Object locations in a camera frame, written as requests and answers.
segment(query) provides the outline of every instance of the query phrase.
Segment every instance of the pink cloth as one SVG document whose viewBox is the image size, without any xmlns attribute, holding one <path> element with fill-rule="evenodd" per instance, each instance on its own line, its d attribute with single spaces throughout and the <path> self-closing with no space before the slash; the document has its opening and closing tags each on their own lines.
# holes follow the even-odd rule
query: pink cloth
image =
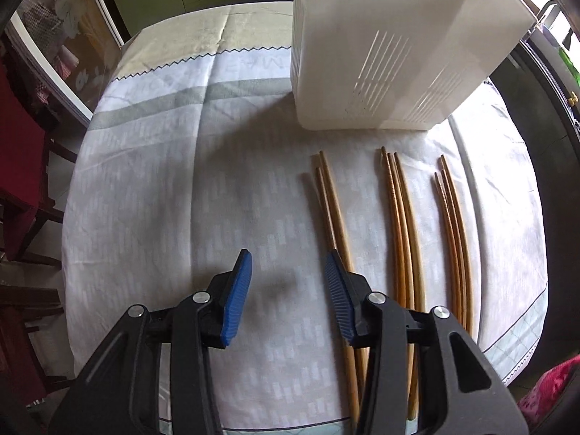
<svg viewBox="0 0 580 435">
<path fill-rule="evenodd" d="M 569 375 L 579 364 L 580 355 L 546 371 L 534 388 L 518 402 L 517 405 L 530 429 L 536 427 L 554 407 L 568 382 Z"/>
</svg>

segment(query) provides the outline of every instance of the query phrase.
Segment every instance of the wooden chair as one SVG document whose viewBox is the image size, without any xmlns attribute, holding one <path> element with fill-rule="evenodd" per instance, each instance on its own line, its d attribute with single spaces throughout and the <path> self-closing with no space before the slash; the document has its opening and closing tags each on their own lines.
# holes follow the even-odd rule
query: wooden chair
<svg viewBox="0 0 580 435">
<path fill-rule="evenodd" d="M 0 285 L 0 374 L 21 404 L 41 401 L 74 381 L 44 373 L 28 337 L 40 327 L 25 325 L 63 312 L 56 289 Z"/>
<path fill-rule="evenodd" d="M 48 197 L 49 152 L 76 161 L 76 154 L 51 139 L 22 107 L 0 66 L 2 251 L 10 261 L 60 266 L 60 260 L 26 252 L 46 221 L 63 222 L 64 213 Z"/>
</svg>

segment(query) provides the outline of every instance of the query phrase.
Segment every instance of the white tablecloth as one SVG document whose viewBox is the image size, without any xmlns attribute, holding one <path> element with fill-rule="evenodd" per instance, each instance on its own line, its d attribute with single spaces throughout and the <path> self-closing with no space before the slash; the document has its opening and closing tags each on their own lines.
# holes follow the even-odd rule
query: white tablecloth
<svg viewBox="0 0 580 435">
<path fill-rule="evenodd" d="M 174 306 L 247 248 L 253 278 L 238 336 L 211 354 L 222 424 L 341 423 L 341 343 L 324 286 L 312 156 L 323 149 L 330 159 L 357 272 L 392 294 L 384 145 L 401 155 L 410 185 L 428 308 L 450 296 L 432 180 L 446 155 L 468 232 L 475 338 L 511 381 L 541 334 L 547 270 L 534 171 L 501 96 L 483 83 L 428 132 L 308 132 L 296 121 L 288 79 L 291 9 L 250 4 L 182 15 L 127 48 L 86 133 L 65 212 L 76 370 L 127 307 Z M 160 415 L 170 419 L 166 357 Z"/>
</svg>

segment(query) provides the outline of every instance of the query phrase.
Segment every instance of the silver screw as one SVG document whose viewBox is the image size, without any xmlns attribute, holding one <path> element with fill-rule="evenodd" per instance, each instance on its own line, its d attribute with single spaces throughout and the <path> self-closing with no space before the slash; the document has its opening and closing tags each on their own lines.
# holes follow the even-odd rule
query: silver screw
<svg viewBox="0 0 580 435">
<path fill-rule="evenodd" d="M 449 309 L 444 306 L 437 306 L 433 313 L 440 319 L 447 319 L 450 316 Z"/>
<path fill-rule="evenodd" d="M 370 293 L 367 299 L 373 304 L 384 304 L 387 301 L 387 297 L 378 291 Z"/>
<path fill-rule="evenodd" d="M 127 312 L 127 314 L 129 314 L 130 317 L 141 317 L 144 312 L 145 312 L 145 309 L 143 308 L 143 306 L 135 304 L 134 306 L 131 306 L 129 308 L 129 311 Z"/>
<path fill-rule="evenodd" d="M 204 304 L 210 300 L 210 293 L 199 291 L 193 295 L 193 301 L 198 304 Z"/>
</svg>

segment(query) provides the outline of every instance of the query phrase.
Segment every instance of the gray stripe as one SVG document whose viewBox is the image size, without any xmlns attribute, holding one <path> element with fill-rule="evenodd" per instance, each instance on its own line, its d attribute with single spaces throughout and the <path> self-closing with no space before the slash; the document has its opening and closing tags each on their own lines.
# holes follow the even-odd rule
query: gray stripe
<svg viewBox="0 0 580 435">
<path fill-rule="evenodd" d="M 152 116 L 170 109 L 208 101 L 240 98 L 245 96 L 284 95 L 292 91 L 289 78 L 268 78 L 258 80 L 236 80 L 234 82 L 212 83 L 194 86 L 182 91 L 163 95 L 152 100 L 141 101 L 126 108 L 103 111 L 95 114 L 89 130 L 119 126 L 141 117 Z"/>
</svg>

